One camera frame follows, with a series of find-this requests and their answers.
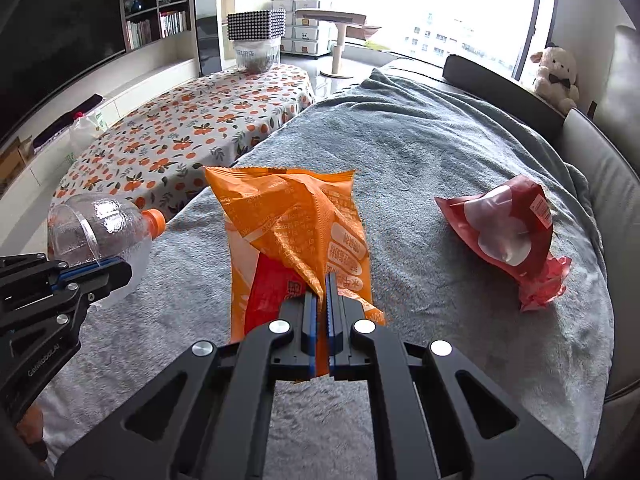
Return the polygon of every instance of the orange floral tablecloth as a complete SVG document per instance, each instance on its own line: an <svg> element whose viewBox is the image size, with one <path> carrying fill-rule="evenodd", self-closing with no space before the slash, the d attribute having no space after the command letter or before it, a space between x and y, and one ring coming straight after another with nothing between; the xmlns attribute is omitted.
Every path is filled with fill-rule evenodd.
<svg viewBox="0 0 640 480"><path fill-rule="evenodd" d="M314 100L306 71L224 71L162 94L96 139L60 181L51 206L106 192L169 220L206 185L202 166L230 166Z"/></svg>

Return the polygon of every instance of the checkered box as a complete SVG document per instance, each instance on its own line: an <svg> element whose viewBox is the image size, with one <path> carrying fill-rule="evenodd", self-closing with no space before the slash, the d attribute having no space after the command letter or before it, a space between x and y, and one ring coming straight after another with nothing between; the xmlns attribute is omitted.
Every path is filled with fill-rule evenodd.
<svg viewBox="0 0 640 480"><path fill-rule="evenodd" d="M230 40L270 40L284 34L284 9L251 10L229 14Z"/></svg>

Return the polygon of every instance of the television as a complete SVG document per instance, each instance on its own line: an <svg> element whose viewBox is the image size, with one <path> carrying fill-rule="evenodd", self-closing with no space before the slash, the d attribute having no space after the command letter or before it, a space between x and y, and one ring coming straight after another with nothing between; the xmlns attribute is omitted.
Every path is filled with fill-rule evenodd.
<svg viewBox="0 0 640 480"><path fill-rule="evenodd" d="M20 0L0 32L0 143L66 86L124 52L120 0Z"/></svg>

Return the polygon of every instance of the bookshelf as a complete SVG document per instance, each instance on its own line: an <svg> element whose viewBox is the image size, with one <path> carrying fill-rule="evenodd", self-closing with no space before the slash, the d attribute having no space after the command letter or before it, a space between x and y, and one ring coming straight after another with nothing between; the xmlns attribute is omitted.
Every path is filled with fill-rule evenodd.
<svg viewBox="0 0 640 480"><path fill-rule="evenodd" d="M191 30L190 0L140 0L142 10L129 12L120 0L127 52Z"/></svg>

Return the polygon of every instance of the plastic bag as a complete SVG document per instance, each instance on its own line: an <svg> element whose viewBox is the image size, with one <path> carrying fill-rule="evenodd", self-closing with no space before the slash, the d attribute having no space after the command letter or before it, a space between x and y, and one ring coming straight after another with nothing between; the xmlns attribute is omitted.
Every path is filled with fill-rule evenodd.
<svg viewBox="0 0 640 480"><path fill-rule="evenodd" d="M384 323L372 306L369 250L351 199L353 171L318 174L270 168L205 168L225 211L231 253L231 341L276 319L287 297L308 285L326 322L324 277L361 300L365 317ZM318 329L316 371L327 373L326 334Z"/></svg>
<svg viewBox="0 0 640 480"><path fill-rule="evenodd" d="M82 112L78 112L76 120L69 126L69 140L74 160L78 159L82 152L107 129L107 123L100 112L91 115L84 115Z"/></svg>
<svg viewBox="0 0 640 480"><path fill-rule="evenodd" d="M549 252L553 220L540 184L518 175L485 194L435 201L478 256L520 283L521 310L544 308L564 294L571 259Z"/></svg>
<svg viewBox="0 0 640 480"><path fill-rule="evenodd" d="M234 41L238 71L245 74L267 72L280 62L280 38L257 41Z"/></svg>

